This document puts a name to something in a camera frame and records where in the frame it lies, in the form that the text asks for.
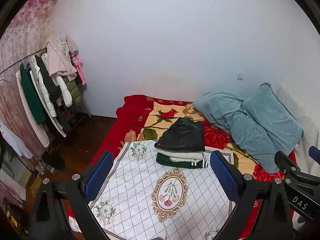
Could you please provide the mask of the white wall socket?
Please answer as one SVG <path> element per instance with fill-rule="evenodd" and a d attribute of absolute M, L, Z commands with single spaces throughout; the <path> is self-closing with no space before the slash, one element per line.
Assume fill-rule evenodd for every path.
<path fill-rule="evenodd" d="M 244 73 L 238 73 L 237 79 L 242 81 L 244 79 Z"/>

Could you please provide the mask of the red floral blanket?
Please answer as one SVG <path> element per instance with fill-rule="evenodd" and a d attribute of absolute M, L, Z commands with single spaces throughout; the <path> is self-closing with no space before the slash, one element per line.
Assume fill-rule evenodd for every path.
<path fill-rule="evenodd" d="M 125 97 L 124 105 L 117 109 L 116 115 L 116 122 L 95 158 L 99 158 L 104 151 L 111 151 L 115 160 L 125 143 L 146 140 L 156 142 L 178 118 L 188 118 L 203 123 L 206 147 L 203 155 L 208 161 L 212 151 L 220 150 L 241 173 L 251 174 L 256 180 L 270 182 L 274 178 L 283 177 L 281 172 L 265 172 L 257 160 L 237 146 L 226 132 L 210 124 L 189 102 L 132 95 Z"/>

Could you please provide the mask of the black leather jacket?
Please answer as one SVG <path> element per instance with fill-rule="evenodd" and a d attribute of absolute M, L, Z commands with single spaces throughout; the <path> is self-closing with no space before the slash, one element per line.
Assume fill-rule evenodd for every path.
<path fill-rule="evenodd" d="M 155 148 L 165 151 L 202 152 L 204 130 L 201 121 L 178 118 L 155 143 Z"/>

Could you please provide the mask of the metal clothes rack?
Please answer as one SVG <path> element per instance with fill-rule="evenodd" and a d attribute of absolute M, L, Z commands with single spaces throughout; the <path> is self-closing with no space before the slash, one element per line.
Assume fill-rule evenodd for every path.
<path fill-rule="evenodd" d="M 32 57 L 34 57 L 36 54 L 40 53 L 40 52 L 47 52 L 47 48 L 42 48 L 40 50 L 37 50 L 21 59 L 19 59 L 18 61 L 14 62 L 13 64 L 11 64 L 10 66 L 7 66 L 7 68 L 5 68 L 4 70 L 1 71 L 1 74 L 3 74 L 4 72 L 8 71 L 10 68 L 20 64 L 21 62 L 27 60 L 27 59 L 31 59 Z M 76 120 L 76 123 L 74 123 L 72 126 L 71 126 L 71 130 L 68 131 L 67 133 L 65 133 L 61 128 L 59 128 L 59 126 L 56 127 L 56 129 L 58 130 L 58 132 L 61 134 L 62 137 L 67 137 L 71 132 L 72 130 L 75 129 L 75 127 L 81 122 L 82 119 L 84 118 L 89 118 L 89 119 L 92 119 L 92 116 L 88 113 L 85 113 L 82 111 L 82 108 L 79 106 L 79 110 L 80 110 L 80 113 L 76 115 L 77 117 L 77 120 Z M 25 166 L 25 168 L 32 174 L 32 175 L 39 175 L 42 170 L 44 169 L 44 167 L 46 166 L 46 164 L 41 168 L 41 170 L 38 170 L 37 167 L 41 166 L 41 160 L 42 158 L 40 158 L 37 163 L 33 166 L 33 168 L 31 169 L 27 163 L 25 161 L 22 160 L 21 157 L 19 157 L 17 155 L 17 153 L 15 154 L 16 157 L 19 159 L 19 161 L 21 162 L 21 164 L 23 164 Z"/>

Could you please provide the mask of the white knitted cover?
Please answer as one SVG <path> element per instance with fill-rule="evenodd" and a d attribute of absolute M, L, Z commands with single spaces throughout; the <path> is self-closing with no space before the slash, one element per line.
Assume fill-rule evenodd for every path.
<path fill-rule="evenodd" d="M 309 156 L 309 148 L 311 146 L 319 149 L 319 128 L 316 127 L 302 107 L 282 87 L 279 89 L 278 98 L 303 129 L 302 138 L 295 148 L 295 156 L 299 168 L 304 173 L 319 177 L 319 164 Z"/>

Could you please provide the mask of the white puffer jacket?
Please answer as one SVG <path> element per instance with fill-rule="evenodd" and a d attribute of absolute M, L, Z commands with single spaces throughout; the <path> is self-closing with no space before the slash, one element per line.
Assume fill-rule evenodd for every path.
<path fill-rule="evenodd" d="M 42 57 L 34 55 L 31 58 L 33 68 L 34 79 L 38 84 L 40 94 L 44 99 L 45 106 L 47 107 L 51 117 L 57 117 L 54 103 L 57 104 L 57 101 L 60 99 L 63 100 L 66 107 L 70 107 L 73 103 L 72 95 L 67 88 L 63 76 L 59 74 L 49 75 L 47 66 L 43 61 L 44 54 Z"/>

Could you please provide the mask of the green hanging garment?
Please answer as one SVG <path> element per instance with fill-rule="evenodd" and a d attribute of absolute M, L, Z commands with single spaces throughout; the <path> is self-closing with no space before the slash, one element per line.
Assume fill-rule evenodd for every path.
<path fill-rule="evenodd" d="M 46 117 L 42 109 L 42 103 L 40 102 L 36 89 L 33 86 L 31 79 L 25 69 L 24 64 L 20 64 L 21 83 L 24 91 L 25 98 L 27 100 L 30 111 L 38 125 L 42 124 Z"/>

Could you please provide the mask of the olive puffer jacket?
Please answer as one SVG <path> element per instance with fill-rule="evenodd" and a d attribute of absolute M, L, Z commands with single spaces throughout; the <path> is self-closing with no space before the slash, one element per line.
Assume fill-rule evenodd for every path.
<path fill-rule="evenodd" d="M 72 102 L 75 103 L 77 106 L 81 106 L 82 104 L 82 95 L 76 85 L 75 81 L 69 81 L 68 77 L 63 76 L 63 81 L 65 82 L 68 91 L 71 94 Z"/>

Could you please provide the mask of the black hanging coat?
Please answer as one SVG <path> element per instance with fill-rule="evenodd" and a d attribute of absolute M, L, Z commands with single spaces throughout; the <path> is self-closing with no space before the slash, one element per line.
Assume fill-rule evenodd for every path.
<path fill-rule="evenodd" d="M 49 116 L 53 119 L 55 127 L 59 126 L 65 133 L 70 130 L 69 123 L 63 117 L 61 111 L 57 107 L 57 101 L 61 99 L 62 92 L 52 78 L 48 74 L 46 65 L 41 57 L 35 55 L 35 73 L 39 83 L 42 97 L 48 109 Z"/>

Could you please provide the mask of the white hanging shirt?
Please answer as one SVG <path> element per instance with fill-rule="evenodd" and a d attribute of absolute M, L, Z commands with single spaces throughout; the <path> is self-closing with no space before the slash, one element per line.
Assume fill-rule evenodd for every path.
<path fill-rule="evenodd" d="M 32 159 L 33 154 L 25 146 L 24 142 L 10 129 L 1 122 L 1 134 L 4 140 L 12 147 L 12 149 L 21 157 Z"/>

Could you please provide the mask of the green striped folded garment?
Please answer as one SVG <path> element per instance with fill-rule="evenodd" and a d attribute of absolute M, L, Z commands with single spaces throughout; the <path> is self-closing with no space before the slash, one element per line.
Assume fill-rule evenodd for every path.
<path fill-rule="evenodd" d="M 208 160 L 206 157 L 203 157 L 201 161 L 198 161 L 197 163 L 194 163 L 192 161 L 172 161 L 170 158 L 166 155 L 157 154 L 156 162 L 163 165 L 163 166 L 169 166 L 169 167 L 178 167 L 178 168 L 188 168 L 188 169 L 196 169 L 196 168 L 207 168 L 208 167 Z"/>

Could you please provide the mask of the pink plastic hanger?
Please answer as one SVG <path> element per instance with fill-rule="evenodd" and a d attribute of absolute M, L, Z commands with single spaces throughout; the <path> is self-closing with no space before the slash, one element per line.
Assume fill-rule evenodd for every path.
<path fill-rule="evenodd" d="M 74 56 L 72 57 L 72 63 L 78 72 L 82 85 L 84 86 L 86 84 L 86 81 L 82 70 L 83 62 L 80 60 L 78 56 Z"/>

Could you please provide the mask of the white quilted floral mat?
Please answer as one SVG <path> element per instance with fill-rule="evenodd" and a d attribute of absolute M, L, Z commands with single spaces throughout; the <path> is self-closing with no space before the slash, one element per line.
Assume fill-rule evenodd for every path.
<path fill-rule="evenodd" d="M 110 239 L 212 239 L 235 206 L 211 167 L 156 161 L 153 140 L 127 142 L 89 202 Z"/>

